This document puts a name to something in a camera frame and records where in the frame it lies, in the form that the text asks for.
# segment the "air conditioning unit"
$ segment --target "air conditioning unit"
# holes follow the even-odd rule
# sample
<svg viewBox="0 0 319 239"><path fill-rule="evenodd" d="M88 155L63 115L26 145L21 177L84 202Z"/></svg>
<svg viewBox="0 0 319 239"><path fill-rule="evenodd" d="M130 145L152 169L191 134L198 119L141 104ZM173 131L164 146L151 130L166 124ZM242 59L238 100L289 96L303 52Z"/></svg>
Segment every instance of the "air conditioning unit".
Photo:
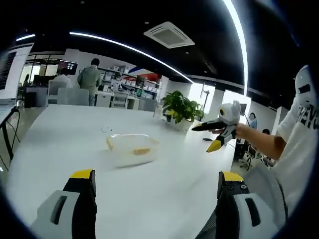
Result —
<svg viewBox="0 0 319 239"><path fill-rule="evenodd" d="M144 32L144 35L169 49L195 45L184 32L169 21Z"/></svg>

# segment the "led light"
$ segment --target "led light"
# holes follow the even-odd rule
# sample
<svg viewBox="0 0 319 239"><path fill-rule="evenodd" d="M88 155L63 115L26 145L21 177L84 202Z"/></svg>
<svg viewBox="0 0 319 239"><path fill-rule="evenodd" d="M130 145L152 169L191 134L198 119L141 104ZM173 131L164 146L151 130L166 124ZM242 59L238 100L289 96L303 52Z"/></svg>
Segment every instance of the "led light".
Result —
<svg viewBox="0 0 319 239"><path fill-rule="evenodd" d="M27 38L30 38L30 37L34 37L35 34L31 34L31 35L28 35L28 36L23 36L23 37L20 37L18 38L16 41L21 41L21 40L24 40L24 39L27 39Z"/></svg>
<svg viewBox="0 0 319 239"><path fill-rule="evenodd" d="M133 47L131 47L131 46L128 46L128 45L119 43L119 42L117 42L117 41L109 40L109 39L106 39L106 38L103 38L103 37L90 35L90 34L84 34L84 33L78 33L78 32L70 32L70 34L71 34L71 35L77 35L77 36L91 37L91 38L95 38L95 39L99 39L99 40L103 40L103 41L108 41L108 42L111 42L111 43L114 43L114 44L117 44L117 45L126 47L126 48L128 48L128 49L130 49L130 50L136 51L136 52L138 52L138 53L140 53L140 54L142 54L142 55L145 55L145 56L147 56L147 57L149 57L149 58L151 58L151 59L153 59L153 60L155 60L155 61L161 63L162 65L164 65L164 66L170 68L171 70L175 71L176 73L178 73L179 75L181 75L182 77L184 77L185 79L187 79L189 82L194 83L190 78L188 78L187 76L185 76L184 74L182 74L181 72L179 72L178 70L176 70L175 68L173 68L173 67L169 66L168 64L166 64L166 63L160 61L159 59L157 59L157 58L155 58L155 57L153 57L153 56L151 56L151 55L149 55L149 54L146 54L145 52L142 52L142 51L140 51L140 50L138 50L138 49L135 49L135 48L133 48Z"/></svg>
<svg viewBox="0 0 319 239"><path fill-rule="evenodd" d="M248 87L248 60L247 60L247 48L246 48L246 42L244 37L244 31L241 26L237 11L231 2L231 0L223 0L230 15L231 18L234 21L235 28L239 37L240 47L241 47L241 53L243 55L243 64L244 64L244 95L247 95L247 87Z"/></svg>

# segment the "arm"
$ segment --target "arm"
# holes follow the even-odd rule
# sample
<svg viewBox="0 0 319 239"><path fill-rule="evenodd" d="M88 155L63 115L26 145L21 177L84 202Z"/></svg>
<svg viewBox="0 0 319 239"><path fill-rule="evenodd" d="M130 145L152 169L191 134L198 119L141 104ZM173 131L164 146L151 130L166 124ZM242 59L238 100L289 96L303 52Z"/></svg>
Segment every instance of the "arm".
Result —
<svg viewBox="0 0 319 239"><path fill-rule="evenodd" d="M101 78L101 74L99 72L98 80L96 82L96 87L99 87L101 84L102 84L102 78Z"/></svg>
<svg viewBox="0 0 319 239"><path fill-rule="evenodd" d="M298 118L298 111L299 102L297 101L297 98L295 98L290 111L277 128L279 136L264 134L240 123L236 127L237 137L247 140L263 154L277 160L280 158L295 126Z"/></svg>
<svg viewBox="0 0 319 239"><path fill-rule="evenodd" d="M82 84L82 76L83 76L83 71L81 71L80 75L78 76L78 83L80 86Z"/></svg>
<svg viewBox="0 0 319 239"><path fill-rule="evenodd" d="M236 134L238 138L247 140L263 154L275 160L280 158L286 146L282 137L261 133L242 123L237 125Z"/></svg>

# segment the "black ceiling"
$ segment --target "black ceiling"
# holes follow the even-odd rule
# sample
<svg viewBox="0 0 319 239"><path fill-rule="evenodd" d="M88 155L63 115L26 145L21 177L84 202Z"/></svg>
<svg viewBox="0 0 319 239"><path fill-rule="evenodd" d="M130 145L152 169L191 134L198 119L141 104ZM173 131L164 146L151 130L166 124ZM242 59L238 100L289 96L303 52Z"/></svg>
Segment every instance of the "black ceiling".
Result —
<svg viewBox="0 0 319 239"><path fill-rule="evenodd" d="M249 93L263 104L289 107L293 77L305 64L287 27L272 11L255 1L232 1L243 25L248 54L249 87L269 97ZM29 4L21 26L36 34L33 51L66 48L105 55L168 76L187 80L167 67L112 43L70 36L70 31L90 33L144 51L186 75L199 75L244 84L239 38L222 0L55 1ZM187 34L194 46L167 49L143 35L170 21ZM224 85L227 89L242 89Z"/></svg>

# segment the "white t-shirt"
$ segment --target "white t-shirt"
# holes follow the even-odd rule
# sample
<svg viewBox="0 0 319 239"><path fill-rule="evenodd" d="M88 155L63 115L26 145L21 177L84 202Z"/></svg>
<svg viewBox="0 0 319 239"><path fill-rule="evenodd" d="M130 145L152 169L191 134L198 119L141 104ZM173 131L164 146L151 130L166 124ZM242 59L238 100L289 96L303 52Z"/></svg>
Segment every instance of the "white t-shirt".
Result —
<svg viewBox="0 0 319 239"><path fill-rule="evenodd" d="M66 88L73 88L73 84L71 82L71 79L68 78L66 75L59 75L53 79L53 81L60 81L66 83Z"/></svg>
<svg viewBox="0 0 319 239"><path fill-rule="evenodd" d="M278 126L286 147L273 171L284 192L291 215L307 186L318 143L319 117L313 106L303 108L297 98Z"/></svg>

